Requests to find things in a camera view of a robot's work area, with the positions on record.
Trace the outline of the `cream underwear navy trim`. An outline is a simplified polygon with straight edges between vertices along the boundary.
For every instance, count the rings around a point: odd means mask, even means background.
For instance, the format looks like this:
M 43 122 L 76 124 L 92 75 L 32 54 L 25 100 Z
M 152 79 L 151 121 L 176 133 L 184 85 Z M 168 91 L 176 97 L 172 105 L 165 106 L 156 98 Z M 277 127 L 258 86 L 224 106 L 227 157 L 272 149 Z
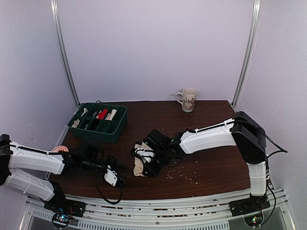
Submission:
M 142 144 L 135 144 L 134 146 L 135 149 L 137 148 L 142 148 L 148 150 L 149 147 L 143 142 Z M 134 169 L 133 169 L 134 176 L 140 176 L 140 177 L 145 177 L 143 175 L 143 160 L 134 157 Z

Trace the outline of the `green compartment tray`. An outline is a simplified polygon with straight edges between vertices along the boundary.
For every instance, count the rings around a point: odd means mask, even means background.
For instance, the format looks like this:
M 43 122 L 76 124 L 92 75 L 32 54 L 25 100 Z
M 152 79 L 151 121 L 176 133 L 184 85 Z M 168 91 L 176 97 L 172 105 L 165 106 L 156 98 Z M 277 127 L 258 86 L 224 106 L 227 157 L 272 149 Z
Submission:
M 112 109 L 117 109 L 117 114 L 112 121 L 96 118 L 97 114 L 104 109 L 108 109 L 108 113 Z M 119 140 L 127 122 L 127 112 L 128 108 L 121 105 L 100 102 L 83 103 L 68 122 L 68 128 L 76 137 L 114 144 Z

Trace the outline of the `cream boxer underwear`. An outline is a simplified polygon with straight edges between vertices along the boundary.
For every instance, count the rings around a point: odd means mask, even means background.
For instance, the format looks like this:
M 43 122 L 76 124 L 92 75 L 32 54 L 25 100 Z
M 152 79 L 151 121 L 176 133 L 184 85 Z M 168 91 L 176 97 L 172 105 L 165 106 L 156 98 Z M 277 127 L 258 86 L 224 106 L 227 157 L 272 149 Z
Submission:
M 112 121 L 116 114 L 117 109 L 112 109 L 112 111 L 106 115 L 105 120 Z

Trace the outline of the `white patterned ceramic mug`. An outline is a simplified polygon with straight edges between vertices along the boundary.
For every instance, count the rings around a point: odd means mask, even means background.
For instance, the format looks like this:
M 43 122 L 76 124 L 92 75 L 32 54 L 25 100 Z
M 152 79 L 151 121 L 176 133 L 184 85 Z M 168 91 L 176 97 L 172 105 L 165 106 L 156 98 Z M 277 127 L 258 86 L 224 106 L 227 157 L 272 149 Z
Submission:
M 194 88 L 183 88 L 175 94 L 175 100 L 181 104 L 182 110 L 191 113 L 194 109 L 198 91 Z

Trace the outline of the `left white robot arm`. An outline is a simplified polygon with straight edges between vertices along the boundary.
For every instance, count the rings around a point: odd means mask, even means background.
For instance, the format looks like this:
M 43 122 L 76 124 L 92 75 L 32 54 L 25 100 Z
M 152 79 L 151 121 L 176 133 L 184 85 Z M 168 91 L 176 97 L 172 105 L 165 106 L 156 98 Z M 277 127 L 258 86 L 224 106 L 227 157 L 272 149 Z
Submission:
M 103 174 L 109 185 L 123 189 L 124 179 L 119 175 L 120 162 L 113 156 L 98 160 L 100 149 L 87 144 L 74 151 L 46 151 L 20 145 L 8 134 L 0 136 L 0 184 L 35 195 L 59 213 L 69 209 L 69 202 L 61 186 L 53 181 L 39 179 L 25 170 L 61 175 L 74 168 L 86 168 L 94 174 Z

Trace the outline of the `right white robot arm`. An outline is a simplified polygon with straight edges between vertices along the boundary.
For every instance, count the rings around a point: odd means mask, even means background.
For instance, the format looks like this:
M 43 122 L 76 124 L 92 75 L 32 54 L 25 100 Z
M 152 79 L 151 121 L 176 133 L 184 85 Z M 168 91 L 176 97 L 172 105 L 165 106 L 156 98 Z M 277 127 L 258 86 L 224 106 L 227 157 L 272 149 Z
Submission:
M 156 177 L 163 166 L 183 154 L 236 146 L 249 171 L 250 198 L 246 200 L 246 208 L 254 212 L 267 200 L 267 140 L 271 138 L 265 130 L 245 112 L 239 111 L 233 118 L 221 123 L 177 132 L 172 138 L 153 129 L 134 153 L 143 162 L 143 175 Z

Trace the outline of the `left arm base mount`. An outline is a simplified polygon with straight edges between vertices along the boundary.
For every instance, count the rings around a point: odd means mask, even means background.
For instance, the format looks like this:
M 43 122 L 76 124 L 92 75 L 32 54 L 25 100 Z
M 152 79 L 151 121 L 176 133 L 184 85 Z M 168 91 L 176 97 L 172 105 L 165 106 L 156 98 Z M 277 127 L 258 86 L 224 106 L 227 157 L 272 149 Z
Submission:
M 80 201 L 66 200 L 63 204 L 43 201 L 44 208 L 57 214 L 64 214 L 69 217 L 83 217 L 86 204 Z

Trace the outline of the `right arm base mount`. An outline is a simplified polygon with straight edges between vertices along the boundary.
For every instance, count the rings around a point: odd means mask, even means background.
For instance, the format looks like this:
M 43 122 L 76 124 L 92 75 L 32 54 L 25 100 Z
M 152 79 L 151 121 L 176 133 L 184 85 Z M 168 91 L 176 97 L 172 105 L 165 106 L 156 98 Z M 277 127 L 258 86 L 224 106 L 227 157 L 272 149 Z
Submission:
M 232 216 L 246 215 L 269 208 L 270 202 L 263 197 L 249 197 L 229 203 Z

